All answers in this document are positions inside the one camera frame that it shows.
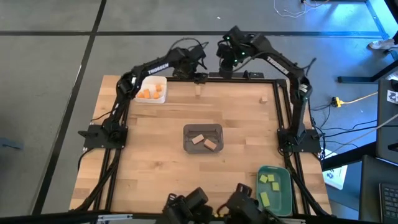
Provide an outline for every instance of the yellow-green cube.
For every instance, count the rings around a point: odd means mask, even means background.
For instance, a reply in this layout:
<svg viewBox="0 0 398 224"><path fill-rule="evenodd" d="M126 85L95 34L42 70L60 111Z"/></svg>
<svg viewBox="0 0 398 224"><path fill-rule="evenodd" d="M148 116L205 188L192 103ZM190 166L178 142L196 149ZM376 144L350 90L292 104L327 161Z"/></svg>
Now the yellow-green cube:
<svg viewBox="0 0 398 224"><path fill-rule="evenodd" d="M264 207L270 206L267 192L261 192L261 193L260 193L260 197L261 197L262 205L263 205Z"/></svg>
<svg viewBox="0 0 398 224"><path fill-rule="evenodd" d="M268 174L268 181L273 182L275 181L274 175L273 174Z"/></svg>
<svg viewBox="0 0 398 224"><path fill-rule="evenodd" d="M272 183L272 189L275 191L279 191L279 183L278 182L273 182Z"/></svg>
<svg viewBox="0 0 398 224"><path fill-rule="evenodd" d="M260 176L260 181L261 181L261 182L266 183L267 180L268 180L268 177L266 177L266 176L264 176L264 175L261 175L261 176Z"/></svg>

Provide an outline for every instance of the sneaker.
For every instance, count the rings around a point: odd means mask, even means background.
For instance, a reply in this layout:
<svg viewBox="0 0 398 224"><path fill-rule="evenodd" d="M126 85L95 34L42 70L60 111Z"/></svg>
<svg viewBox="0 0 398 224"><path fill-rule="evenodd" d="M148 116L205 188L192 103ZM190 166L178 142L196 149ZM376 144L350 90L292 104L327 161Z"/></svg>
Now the sneaker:
<svg viewBox="0 0 398 224"><path fill-rule="evenodd" d="M390 74L386 77L386 80L397 80L398 81L398 71Z"/></svg>
<svg viewBox="0 0 398 224"><path fill-rule="evenodd" d="M393 47L398 47L398 44L394 44L393 39L388 40L377 40L373 41L369 44L369 47L372 49L390 49Z"/></svg>

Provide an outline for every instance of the wooden table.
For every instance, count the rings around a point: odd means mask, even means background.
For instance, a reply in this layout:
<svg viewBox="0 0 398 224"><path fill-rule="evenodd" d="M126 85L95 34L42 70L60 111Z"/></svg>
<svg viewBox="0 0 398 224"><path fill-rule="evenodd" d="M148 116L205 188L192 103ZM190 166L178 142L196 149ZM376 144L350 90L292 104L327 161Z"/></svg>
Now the wooden table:
<svg viewBox="0 0 398 224"><path fill-rule="evenodd" d="M93 117L111 110L119 76L104 76ZM201 85L168 82L165 104L131 102L126 147L121 154L111 210L160 213L169 193L186 195L201 187L208 205L218 208L234 192L237 183L251 186L256 195L256 172L263 165L284 167L277 152L278 128L271 84L212 83ZM260 104L260 97L268 102ZM285 108L284 121L287 126ZM306 126L310 126L308 112ZM95 121L101 124L103 119ZM224 149L218 154L187 154L183 150L186 124L218 123L223 127ZM70 208L76 208L98 182L104 149L95 149L82 160ZM301 153L305 183L316 201L331 212L320 163ZM104 208L106 194L100 208ZM296 186L298 210L302 213Z"/></svg>

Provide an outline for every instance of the green tray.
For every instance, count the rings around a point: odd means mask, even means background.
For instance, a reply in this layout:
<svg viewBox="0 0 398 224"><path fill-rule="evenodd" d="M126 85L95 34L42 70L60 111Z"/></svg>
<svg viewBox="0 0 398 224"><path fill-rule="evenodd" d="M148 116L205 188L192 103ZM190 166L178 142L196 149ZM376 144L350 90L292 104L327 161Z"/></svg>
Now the green tray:
<svg viewBox="0 0 398 224"><path fill-rule="evenodd" d="M272 184L267 181L260 181L261 175L273 174L275 182L279 183L279 191L272 190ZM260 197L261 192L267 192L270 206L266 207L277 216L286 217L292 213L292 183L287 169L274 166L262 166L257 173L257 193L256 197L263 209Z"/></svg>

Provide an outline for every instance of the small wooden cube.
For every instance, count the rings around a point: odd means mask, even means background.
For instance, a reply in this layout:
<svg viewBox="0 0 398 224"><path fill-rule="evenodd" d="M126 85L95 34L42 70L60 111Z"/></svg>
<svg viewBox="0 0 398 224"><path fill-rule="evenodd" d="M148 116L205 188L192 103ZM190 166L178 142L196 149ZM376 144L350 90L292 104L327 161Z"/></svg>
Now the small wooden cube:
<svg viewBox="0 0 398 224"><path fill-rule="evenodd" d="M215 144L214 142L210 141L209 139L206 139L205 146L206 146L206 148L214 151L216 149L216 147L217 147L217 144Z"/></svg>
<svg viewBox="0 0 398 224"><path fill-rule="evenodd" d="M273 182L272 183L272 189L275 191L279 191L279 183L278 182Z"/></svg>
<svg viewBox="0 0 398 224"><path fill-rule="evenodd" d="M143 93L138 93L137 94L137 98L143 98L144 97L144 94Z"/></svg>
<svg viewBox="0 0 398 224"><path fill-rule="evenodd" d="M274 175L273 174L268 174L268 181L273 182L275 181Z"/></svg>
<svg viewBox="0 0 398 224"><path fill-rule="evenodd" d="M262 201L262 205L263 205L264 207L270 206L267 192L261 192L261 193L260 193L260 198L261 198L261 201Z"/></svg>
<svg viewBox="0 0 398 224"><path fill-rule="evenodd" d="M261 176L260 176L260 181L261 181L261 182L266 183L267 180L268 180L268 177L266 177L266 176L264 176L264 175L261 175Z"/></svg>
<svg viewBox="0 0 398 224"><path fill-rule="evenodd" d="M150 92L148 89L144 90L144 98L145 99L150 99Z"/></svg>
<svg viewBox="0 0 398 224"><path fill-rule="evenodd" d="M156 91L162 91L162 85L157 84L156 85Z"/></svg>
<svg viewBox="0 0 398 224"><path fill-rule="evenodd" d="M195 86L195 96L200 96L200 92L201 92L200 85L196 85Z"/></svg>
<svg viewBox="0 0 398 224"><path fill-rule="evenodd" d="M259 101L260 101L260 103L267 103L267 97L262 96Z"/></svg>
<svg viewBox="0 0 398 224"><path fill-rule="evenodd" d="M159 93L158 93L158 92L155 92L155 93L154 93L154 99L159 99L159 97L160 97Z"/></svg>
<svg viewBox="0 0 398 224"><path fill-rule="evenodd" d="M199 142L201 142L202 140L204 140L205 137L203 137L202 134L199 134L198 136L194 137L192 139L192 143L193 144L198 144Z"/></svg>

